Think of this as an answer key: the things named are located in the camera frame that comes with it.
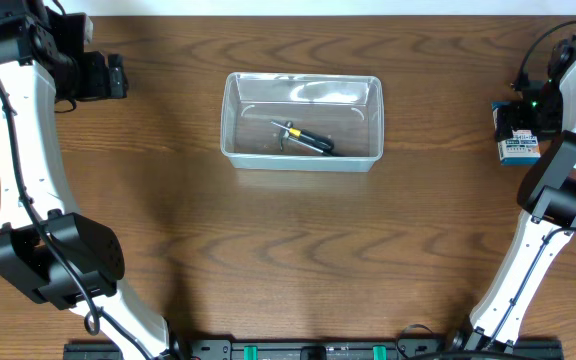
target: white plastic container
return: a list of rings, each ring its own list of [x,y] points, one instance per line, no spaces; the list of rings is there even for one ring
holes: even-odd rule
[[[381,158],[384,104],[374,76],[232,73],[221,113],[221,151],[236,168],[366,172]],[[284,140],[270,121],[328,137],[339,157]]]

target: white wall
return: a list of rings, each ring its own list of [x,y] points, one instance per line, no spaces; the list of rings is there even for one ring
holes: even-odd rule
[[[44,0],[53,9],[51,0]],[[576,15],[576,0],[61,0],[111,15]]]

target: screwdriver handle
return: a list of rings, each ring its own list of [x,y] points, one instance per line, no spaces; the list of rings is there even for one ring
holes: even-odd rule
[[[332,151],[332,149],[335,147],[335,144],[332,142],[332,140],[312,133],[308,130],[301,130],[299,135],[297,135],[297,138],[323,151]]]

